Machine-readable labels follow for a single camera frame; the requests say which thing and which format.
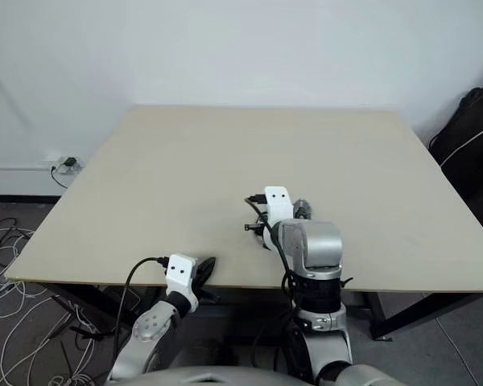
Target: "table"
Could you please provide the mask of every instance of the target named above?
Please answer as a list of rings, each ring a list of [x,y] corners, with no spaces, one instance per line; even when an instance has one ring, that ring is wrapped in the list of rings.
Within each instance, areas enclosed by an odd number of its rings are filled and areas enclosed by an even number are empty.
[[[340,228],[348,290],[483,293],[483,228],[398,114],[371,110],[135,107],[6,275],[122,284],[181,252],[217,257],[210,285],[279,287],[278,256],[243,231],[243,199],[267,185]],[[163,270],[132,283],[163,285]]]

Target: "gray carpet floor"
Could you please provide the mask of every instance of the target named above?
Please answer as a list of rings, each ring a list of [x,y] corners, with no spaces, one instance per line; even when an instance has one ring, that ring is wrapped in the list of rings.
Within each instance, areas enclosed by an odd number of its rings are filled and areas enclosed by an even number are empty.
[[[50,205],[0,203],[0,219],[7,216],[17,217],[22,228],[36,229],[51,208]],[[1,251],[0,261],[6,263],[8,259],[10,259],[10,251]],[[27,285],[27,291],[30,293],[41,289],[42,287],[35,284]],[[0,318],[0,357],[5,339],[14,325],[34,304],[49,296],[50,293],[46,292],[37,298],[28,298],[21,312],[9,318]],[[421,294],[381,294],[380,296],[387,314],[393,314],[421,298]],[[11,291],[11,294],[0,301],[0,313],[5,314],[15,310],[20,301],[21,295]],[[64,311],[53,301],[46,302],[33,310],[13,333],[6,347],[4,355],[6,371],[12,364],[34,350],[50,327],[63,314]],[[483,386],[483,298],[440,317],[440,324],[459,348],[479,385]],[[191,317],[183,324],[182,331],[191,344],[198,339],[200,341],[221,339],[228,325],[229,321],[223,318],[211,320]],[[373,341],[369,337],[369,322],[364,319],[349,318],[349,333],[356,363],[373,365],[405,384],[411,386],[475,384],[455,347],[435,320],[392,335],[392,342]],[[45,385],[53,376],[68,374],[68,364],[62,347],[67,352],[70,367],[76,366],[81,357],[81,351],[76,348],[74,339],[75,334],[66,330],[39,352],[33,364],[30,384]],[[240,365],[250,365],[248,347],[238,347],[235,354]],[[272,354],[273,351],[269,348],[258,349],[258,361],[262,367],[271,368]],[[107,339],[97,344],[93,359],[85,373],[97,377],[97,384],[102,384],[104,373],[109,369],[110,360],[111,342]],[[28,365],[29,360],[20,364],[8,376],[8,380],[13,385],[27,384]]]

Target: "baseboard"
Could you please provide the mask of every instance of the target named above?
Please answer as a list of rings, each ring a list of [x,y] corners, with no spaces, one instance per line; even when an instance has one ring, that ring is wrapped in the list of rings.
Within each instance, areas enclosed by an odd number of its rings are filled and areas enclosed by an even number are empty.
[[[61,175],[59,180],[68,186],[73,179]],[[0,195],[3,196],[61,196],[65,191],[47,170],[0,170]]]
[[[0,195],[0,203],[57,203],[60,195]]]

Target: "power outlet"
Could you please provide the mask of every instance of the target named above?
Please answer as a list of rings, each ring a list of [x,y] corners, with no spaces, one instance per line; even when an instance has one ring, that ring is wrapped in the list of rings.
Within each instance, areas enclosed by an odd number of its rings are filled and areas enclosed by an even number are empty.
[[[64,165],[68,158],[75,158],[76,162],[72,166]],[[55,161],[49,161],[49,163],[50,168],[56,168],[56,171],[54,173],[57,173],[59,175],[76,175],[84,167],[84,163],[82,162],[81,157],[76,155],[62,155]]]

